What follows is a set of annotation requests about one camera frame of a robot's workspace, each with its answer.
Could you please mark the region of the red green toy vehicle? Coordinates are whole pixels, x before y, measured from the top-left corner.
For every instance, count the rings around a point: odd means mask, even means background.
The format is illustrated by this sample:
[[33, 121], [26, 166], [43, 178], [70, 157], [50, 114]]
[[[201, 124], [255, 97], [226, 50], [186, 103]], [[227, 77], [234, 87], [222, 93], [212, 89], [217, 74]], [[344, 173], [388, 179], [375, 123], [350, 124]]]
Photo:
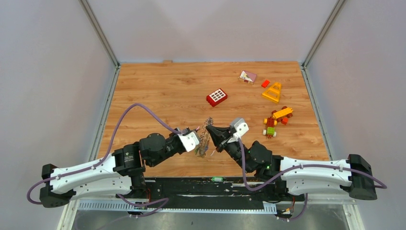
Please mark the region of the red green toy vehicle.
[[262, 132], [264, 136], [267, 138], [273, 138], [277, 136], [277, 132], [275, 131], [275, 126], [277, 125], [277, 121], [272, 117], [264, 118], [263, 124], [265, 128]]

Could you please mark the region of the small red toy brick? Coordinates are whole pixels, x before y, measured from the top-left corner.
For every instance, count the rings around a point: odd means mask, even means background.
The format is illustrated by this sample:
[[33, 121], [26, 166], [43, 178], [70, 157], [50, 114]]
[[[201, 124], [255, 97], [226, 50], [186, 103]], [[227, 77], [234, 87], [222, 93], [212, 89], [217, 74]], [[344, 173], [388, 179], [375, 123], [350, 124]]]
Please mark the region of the small red toy brick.
[[266, 87], [269, 85], [269, 83], [270, 83], [269, 80], [265, 80], [265, 81], [261, 84], [262, 88], [266, 88]]

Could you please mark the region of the yellow orange toy car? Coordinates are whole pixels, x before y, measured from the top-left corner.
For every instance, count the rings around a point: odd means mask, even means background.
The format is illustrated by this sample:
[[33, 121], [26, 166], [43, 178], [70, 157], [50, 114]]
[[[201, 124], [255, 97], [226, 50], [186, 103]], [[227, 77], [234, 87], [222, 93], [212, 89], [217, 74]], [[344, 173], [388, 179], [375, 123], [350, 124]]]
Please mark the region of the yellow orange toy car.
[[281, 122], [284, 118], [291, 118], [293, 116], [293, 109], [287, 106], [284, 106], [279, 111], [272, 111], [271, 118], [273, 118], [276, 122]]

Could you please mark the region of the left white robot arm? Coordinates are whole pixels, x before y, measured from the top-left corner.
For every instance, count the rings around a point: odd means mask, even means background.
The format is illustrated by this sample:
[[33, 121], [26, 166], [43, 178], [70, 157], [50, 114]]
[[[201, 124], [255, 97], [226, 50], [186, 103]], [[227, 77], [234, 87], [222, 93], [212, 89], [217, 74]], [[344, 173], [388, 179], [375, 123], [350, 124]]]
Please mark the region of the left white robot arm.
[[43, 207], [54, 208], [85, 196], [122, 195], [141, 198], [147, 192], [144, 172], [175, 154], [194, 150], [200, 144], [195, 130], [186, 129], [184, 134], [159, 133], [116, 149], [105, 159], [58, 168], [44, 165], [42, 178], [45, 186], [40, 189], [39, 199]]

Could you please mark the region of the large grey toothed keyring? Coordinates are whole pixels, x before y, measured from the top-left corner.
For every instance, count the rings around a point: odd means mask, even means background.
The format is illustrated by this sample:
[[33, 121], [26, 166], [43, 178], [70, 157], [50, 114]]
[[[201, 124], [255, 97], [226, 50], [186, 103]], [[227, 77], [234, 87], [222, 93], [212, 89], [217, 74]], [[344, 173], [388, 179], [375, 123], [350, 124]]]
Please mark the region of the large grey toothed keyring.
[[199, 135], [200, 143], [197, 145], [195, 149], [195, 155], [198, 157], [204, 158], [206, 156], [206, 152], [209, 148], [209, 143], [211, 140], [211, 136], [207, 131], [207, 126], [211, 126], [213, 124], [213, 118], [208, 117], [203, 125], [200, 127], [201, 133]]

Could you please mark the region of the red window toy brick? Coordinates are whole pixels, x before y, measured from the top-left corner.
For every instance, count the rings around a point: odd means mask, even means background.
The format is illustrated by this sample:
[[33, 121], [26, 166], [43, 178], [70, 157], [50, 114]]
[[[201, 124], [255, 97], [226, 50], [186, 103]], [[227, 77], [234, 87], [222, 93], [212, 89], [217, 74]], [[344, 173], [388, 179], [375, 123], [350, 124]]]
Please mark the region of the red window toy brick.
[[227, 98], [228, 95], [226, 94], [226, 92], [223, 89], [218, 88], [217, 90], [206, 96], [206, 101], [210, 104], [211, 107], [216, 107]]

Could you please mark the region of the yellow triangular toy frame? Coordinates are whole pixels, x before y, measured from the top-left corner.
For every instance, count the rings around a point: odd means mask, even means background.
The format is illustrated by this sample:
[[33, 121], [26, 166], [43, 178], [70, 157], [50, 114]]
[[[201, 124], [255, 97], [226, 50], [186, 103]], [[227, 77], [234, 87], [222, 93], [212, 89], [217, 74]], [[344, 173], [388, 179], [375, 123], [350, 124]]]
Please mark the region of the yellow triangular toy frame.
[[282, 84], [276, 82], [272, 84], [267, 90], [265, 90], [261, 96], [267, 100], [270, 100], [274, 103], [279, 103], [282, 91]]

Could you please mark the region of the pink roof toy house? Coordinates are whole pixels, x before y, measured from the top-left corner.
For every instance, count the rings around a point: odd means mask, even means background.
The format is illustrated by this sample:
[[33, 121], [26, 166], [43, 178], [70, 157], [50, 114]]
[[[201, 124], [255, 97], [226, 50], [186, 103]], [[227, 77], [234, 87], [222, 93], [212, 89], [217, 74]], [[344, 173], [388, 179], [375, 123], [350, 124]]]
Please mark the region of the pink roof toy house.
[[238, 80], [252, 85], [252, 84], [254, 84], [256, 78], [257, 78], [257, 74], [243, 70], [243, 71], [241, 71], [241, 74], [238, 77]]

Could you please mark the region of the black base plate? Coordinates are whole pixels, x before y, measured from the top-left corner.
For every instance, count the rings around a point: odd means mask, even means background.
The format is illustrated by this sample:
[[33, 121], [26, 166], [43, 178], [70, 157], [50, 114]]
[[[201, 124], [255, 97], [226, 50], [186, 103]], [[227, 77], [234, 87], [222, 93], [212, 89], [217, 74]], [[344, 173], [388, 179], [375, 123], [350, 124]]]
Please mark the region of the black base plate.
[[172, 209], [262, 209], [263, 203], [303, 202], [304, 195], [291, 195], [281, 180], [257, 191], [248, 190], [242, 178], [223, 177], [212, 182], [211, 177], [150, 177], [145, 185], [124, 194], [127, 199], [145, 198], [155, 201], [168, 198], [165, 208]]

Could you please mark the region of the small green bubble level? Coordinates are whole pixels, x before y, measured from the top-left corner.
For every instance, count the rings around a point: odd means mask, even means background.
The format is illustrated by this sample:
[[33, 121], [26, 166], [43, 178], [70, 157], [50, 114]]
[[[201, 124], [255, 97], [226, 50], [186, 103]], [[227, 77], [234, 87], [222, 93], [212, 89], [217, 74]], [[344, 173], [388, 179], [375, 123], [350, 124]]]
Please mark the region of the small green bubble level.
[[223, 177], [212, 177], [211, 180], [212, 180], [212, 182], [223, 182], [224, 181]]

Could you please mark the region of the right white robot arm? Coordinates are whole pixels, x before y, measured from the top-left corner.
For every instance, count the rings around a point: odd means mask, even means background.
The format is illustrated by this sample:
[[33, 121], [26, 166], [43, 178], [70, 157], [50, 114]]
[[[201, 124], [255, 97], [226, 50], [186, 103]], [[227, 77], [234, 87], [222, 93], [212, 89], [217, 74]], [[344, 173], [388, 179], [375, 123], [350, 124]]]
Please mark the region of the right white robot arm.
[[308, 193], [347, 192], [358, 200], [376, 200], [376, 178], [371, 165], [360, 155], [335, 161], [298, 160], [273, 155], [258, 141], [247, 148], [241, 137], [248, 126], [206, 127], [218, 152], [227, 154], [242, 168], [243, 183], [249, 191], [274, 184], [273, 193], [279, 200]]

